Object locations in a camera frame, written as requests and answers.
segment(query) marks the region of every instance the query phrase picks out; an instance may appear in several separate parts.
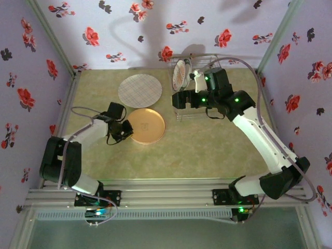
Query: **white plate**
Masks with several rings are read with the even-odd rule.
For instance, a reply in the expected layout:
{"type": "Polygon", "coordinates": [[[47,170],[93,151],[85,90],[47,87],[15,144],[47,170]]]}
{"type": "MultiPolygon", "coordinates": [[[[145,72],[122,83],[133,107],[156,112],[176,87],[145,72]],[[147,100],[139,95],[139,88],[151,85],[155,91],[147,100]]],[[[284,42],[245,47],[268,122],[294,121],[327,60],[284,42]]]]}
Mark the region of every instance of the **white plate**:
{"type": "Polygon", "coordinates": [[[185,80],[185,71],[185,62],[181,59],[178,60],[173,72],[172,88],[174,91],[181,89],[185,80]]]}
{"type": "Polygon", "coordinates": [[[155,77],[136,74],[125,79],[119,86],[121,102],[133,108],[146,108],[155,104],[162,93],[162,87],[155,77]]]}
{"type": "Polygon", "coordinates": [[[191,74],[191,61],[189,59],[184,59],[184,62],[185,62],[185,80],[182,84],[182,87],[181,87],[181,91],[184,91],[186,90],[186,88],[188,87],[191,79],[190,79],[190,76],[189,74],[191,74]]]}

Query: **round tray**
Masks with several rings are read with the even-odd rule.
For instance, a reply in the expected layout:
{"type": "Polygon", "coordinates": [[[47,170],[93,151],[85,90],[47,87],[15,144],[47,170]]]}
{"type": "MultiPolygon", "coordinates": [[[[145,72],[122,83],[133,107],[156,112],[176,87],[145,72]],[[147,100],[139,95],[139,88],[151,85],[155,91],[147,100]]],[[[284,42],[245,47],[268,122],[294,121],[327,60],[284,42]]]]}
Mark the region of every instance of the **round tray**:
{"type": "Polygon", "coordinates": [[[162,93],[162,87],[155,77],[136,74],[125,79],[119,86],[121,102],[133,108],[146,108],[155,104],[162,93]]]}
{"type": "Polygon", "coordinates": [[[152,144],[159,141],[165,133],[165,121],[155,110],[142,108],[128,116],[134,134],[131,136],[139,144],[152,144]]]}

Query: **floral wallpaper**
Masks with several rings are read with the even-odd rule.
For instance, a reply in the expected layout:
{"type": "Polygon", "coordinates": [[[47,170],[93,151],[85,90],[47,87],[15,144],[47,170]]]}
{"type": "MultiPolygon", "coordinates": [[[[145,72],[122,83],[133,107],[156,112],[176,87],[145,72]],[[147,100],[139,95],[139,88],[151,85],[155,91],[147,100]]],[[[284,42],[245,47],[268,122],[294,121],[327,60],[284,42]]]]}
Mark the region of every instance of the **floral wallpaper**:
{"type": "Polygon", "coordinates": [[[182,53],[220,53],[258,67],[290,0],[37,2],[73,69],[82,71],[163,68],[169,54],[182,53]]]}
{"type": "MultiPolygon", "coordinates": [[[[311,166],[307,176],[316,187],[310,203],[324,246],[332,248],[332,2],[304,1],[286,28],[262,73],[282,141],[311,166]]],[[[309,195],[308,184],[302,181],[309,195]]]]}
{"type": "Polygon", "coordinates": [[[1,5],[0,248],[7,249],[26,194],[40,182],[45,145],[71,76],[26,2],[1,5]]]}

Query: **red flower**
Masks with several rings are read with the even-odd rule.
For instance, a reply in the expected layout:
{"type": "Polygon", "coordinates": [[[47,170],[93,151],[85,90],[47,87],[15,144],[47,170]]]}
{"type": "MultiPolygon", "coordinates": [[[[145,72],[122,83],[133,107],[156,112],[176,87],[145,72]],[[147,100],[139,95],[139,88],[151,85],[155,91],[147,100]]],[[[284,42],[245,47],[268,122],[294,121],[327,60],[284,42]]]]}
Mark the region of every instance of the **red flower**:
{"type": "Polygon", "coordinates": [[[283,62],[283,60],[286,60],[287,57],[289,56],[290,48],[291,48],[291,45],[288,44],[286,46],[283,46],[282,49],[280,50],[280,54],[278,54],[278,59],[279,59],[280,65],[283,62]]]}
{"type": "Polygon", "coordinates": [[[331,78],[332,76],[332,62],[328,63],[326,67],[322,70],[323,80],[331,78]]]}
{"type": "Polygon", "coordinates": [[[22,27],[24,28],[24,31],[27,34],[32,32],[32,28],[31,28],[30,23],[28,23],[24,18],[22,18],[22,20],[21,20],[21,25],[22,25],[22,27]]]}
{"type": "Polygon", "coordinates": [[[316,62],[316,65],[315,65],[315,69],[316,69],[317,71],[320,71],[321,68],[322,68],[323,66],[324,66],[324,64],[323,64],[322,61],[317,61],[317,62],[316,62]]]}
{"type": "Polygon", "coordinates": [[[56,9],[54,8],[53,5],[50,5],[50,6],[48,6],[48,10],[49,10],[49,11],[55,11],[56,9]]]}
{"type": "Polygon", "coordinates": [[[130,8],[134,12],[139,12],[141,10],[140,7],[139,7],[139,4],[135,4],[135,3],[133,3],[130,8]]]}
{"type": "Polygon", "coordinates": [[[31,94],[27,89],[19,88],[17,89],[17,93],[23,105],[26,105],[30,108],[34,107],[36,101],[31,98],[31,94]]]}
{"type": "Polygon", "coordinates": [[[320,192],[320,193],[323,193],[324,192],[324,189],[321,185],[318,185],[317,186],[317,190],[320,192]]]}
{"type": "Polygon", "coordinates": [[[98,33],[95,32],[92,28],[87,27],[87,29],[85,30],[85,36],[86,36],[87,40],[90,42],[91,45],[93,45],[93,46],[99,46],[99,43],[98,43],[98,40],[99,40],[98,33]]]}
{"type": "Polygon", "coordinates": [[[291,111],[297,109],[299,107],[299,102],[300,102],[300,96],[293,96],[288,103],[286,104],[286,110],[288,113],[291,111]]]}
{"type": "Polygon", "coordinates": [[[230,34],[228,29],[225,29],[224,32],[222,32],[219,35],[218,41],[219,41],[219,47],[227,47],[227,42],[230,41],[232,35],[230,34]]]}
{"type": "Polygon", "coordinates": [[[2,148],[2,149],[5,149],[5,148],[6,148],[6,145],[7,145],[7,142],[6,142],[6,141],[2,141],[2,142],[1,142],[1,148],[2,148]]]}
{"type": "Polygon", "coordinates": [[[161,51],[161,57],[164,62],[170,61],[170,57],[172,57],[173,51],[169,46],[165,46],[161,51]]]}
{"type": "Polygon", "coordinates": [[[146,18],[147,14],[146,14],[146,11],[140,11],[139,12],[139,20],[140,21],[143,21],[144,18],[146,18]]]}
{"type": "Polygon", "coordinates": [[[153,5],[154,5],[154,2],[152,2],[151,0],[143,0],[143,2],[142,2],[143,8],[152,9],[153,5]]]}
{"type": "Polygon", "coordinates": [[[263,87],[265,87],[265,81],[266,81],[265,77],[261,79],[261,84],[262,84],[263,87]]]}
{"type": "Polygon", "coordinates": [[[332,175],[332,161],[327,163],[326,169],[329,171],[330,175],[332,175]]]}
{"type": "Polygon", "coordinates": [[[50,132],[51,134],[53,135],[54,134],[54,131],[56,130],[56,126],[53,124],[50,126],[50,132]]]}
{"type": "Polygon", "coordinates": [[[29,37],[25,33],[23,34],[23,41],[24,43],[29,43],[29,37]]]}
{"type": "Polygon", "coordinates": [[[30,37],[30,44],[33,47],[36,47],[36,38],[33,35],[30,37]]]}
{"type": "Polygon", "coordinates": [[[54,62],[51,60],[46,60],[46,62],[47,62],[47,68],[48,68],[48,71],[50,72],[50,74],[53,75],[53,77],[57,77],[58,70],[56,69],[56,65],[54,64],[54,62]]]}
{"type": "Polygon", "coordinates": [[[321,79],[321,75],[319,73],[315,73],[310,79],[312,83],[318,83],[321,79]]]}

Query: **plate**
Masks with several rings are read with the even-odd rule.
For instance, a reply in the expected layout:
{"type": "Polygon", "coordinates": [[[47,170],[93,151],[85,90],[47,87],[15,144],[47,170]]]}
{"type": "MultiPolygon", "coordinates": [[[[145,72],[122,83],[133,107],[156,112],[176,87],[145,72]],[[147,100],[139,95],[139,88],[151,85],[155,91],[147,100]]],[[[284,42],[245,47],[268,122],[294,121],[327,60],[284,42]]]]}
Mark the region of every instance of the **plate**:
{"type": "Polygon", "coordinates": [[[184,60],[178,60],[173,72],[172,88],[174,91],[181,89],[185,80],[185,71],[186,69],[184,60]]]}
{"type": "Polygon", "coordinates": [[[165,121],[155,110],[142,108],[128,116],[134,134],[131,136],[139,144],[152,144],[159,141],[165,133],[165,121]]]}
{"type": "Polygon", "coordinates": [[[189,74],[191,74],[192,72],[191,61],[189,59],[184,59],[184,62],[185,62],[185,80],[182,84],[181,91],[186,90],[186,88],[188,87],[191,81],[189,74]]]}
{"type": "Polygon", "coordinates": [[[155,77],[136,74],[125,79],[119,86],[118,95],[123,104],[132,108],[146,108],[161,97],[162,87],[155,77]]]}

